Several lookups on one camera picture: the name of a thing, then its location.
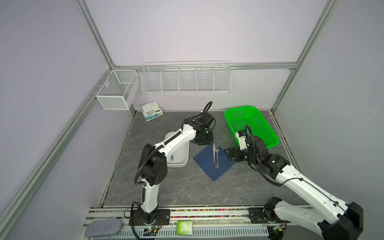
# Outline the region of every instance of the gray marble tabletop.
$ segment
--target gray marble tabletop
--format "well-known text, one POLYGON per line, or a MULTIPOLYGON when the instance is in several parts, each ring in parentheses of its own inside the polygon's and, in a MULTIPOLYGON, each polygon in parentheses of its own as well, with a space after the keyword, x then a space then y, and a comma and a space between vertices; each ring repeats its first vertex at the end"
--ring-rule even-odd
MULTIPOLYGON (((266 111, 261 112, 270 126, 275 130, 272 119, 266 111)), ((128 206, 132 201, 140 201, 141 186, 133 184, 143 147, 156 144, 167 133, 179 129, 185 117, 197 112, 164 112, 164 115, 146 122, 138 113, 127 143, 124 147, 119 165, 110 186, 105 206, 128 206)), ((210 112, 217 120, 213 129, 214 141, 221 148, 236 147, 236 141, 224 118, 224 112, 210 112)), ((265 181, 252 170, 246 162, 233 165, 218 180, 213 182, 196 164, 193 157, 206 146, 190 142, 189 159, 185 167, 168 167, 168 174, 159 186, 159 206, 175 205, 264 205, 271 197, 279 197, 291 204, 307 204, 289 188, 276 187, 265 181)), ((287 158, 281 143, 269 149, 287 158)))

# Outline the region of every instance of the white mesh basket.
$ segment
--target white mesh basket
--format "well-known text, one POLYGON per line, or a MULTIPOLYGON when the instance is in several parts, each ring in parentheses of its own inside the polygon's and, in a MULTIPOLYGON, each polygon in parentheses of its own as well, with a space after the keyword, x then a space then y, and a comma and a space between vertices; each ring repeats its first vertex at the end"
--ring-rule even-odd
POLYGON ((96 97, 107 110, 129 110, 139 88, 135 70, 113 70, 96 97))
POLYGON ((161 93, 229 93, 229 63, 147 66, 141 75, 145 94, 161 93))

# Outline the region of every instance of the green basket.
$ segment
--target green basket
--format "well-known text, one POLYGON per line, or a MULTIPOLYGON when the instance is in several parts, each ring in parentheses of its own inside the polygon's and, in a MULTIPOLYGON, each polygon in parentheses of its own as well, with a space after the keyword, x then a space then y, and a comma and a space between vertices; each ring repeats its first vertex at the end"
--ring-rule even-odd
POLYGON ((267 123, 259 110, 252 106, 228 109, 224 113, 228 126, 236 139, 237 145, 239 141, 236 133, 243 130, 249 125, 254 135, 263 139, 267 148, 276 147, 279 144, 279 138, 267 123))

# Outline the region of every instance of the blue napkin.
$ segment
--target blue napkin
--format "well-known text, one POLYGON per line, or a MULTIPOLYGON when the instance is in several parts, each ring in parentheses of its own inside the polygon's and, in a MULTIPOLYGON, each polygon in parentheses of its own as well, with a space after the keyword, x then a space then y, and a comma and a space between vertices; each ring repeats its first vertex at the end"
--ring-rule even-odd
POLYGON ((219 146, 218 151, 218 168, 214 168, 214 155, 212 152, 213 143, 204 148, 196 156, 193 157, 195 162, 201 167, 201 169, 212 179, 216 181, 221 177, 228 169, 235 164, 235 161, 228 161, 228 158, 224 150, 219 146))

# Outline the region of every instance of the gray pouch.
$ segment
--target gray pouch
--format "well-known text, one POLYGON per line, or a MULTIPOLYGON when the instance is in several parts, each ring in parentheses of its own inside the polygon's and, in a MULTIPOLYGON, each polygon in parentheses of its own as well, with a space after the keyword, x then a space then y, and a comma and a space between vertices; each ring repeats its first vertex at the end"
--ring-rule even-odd
POLYGON ((119 219, 91 222, 85 229, 85 237, 102 237, 120 232, 122 221, 119 219))

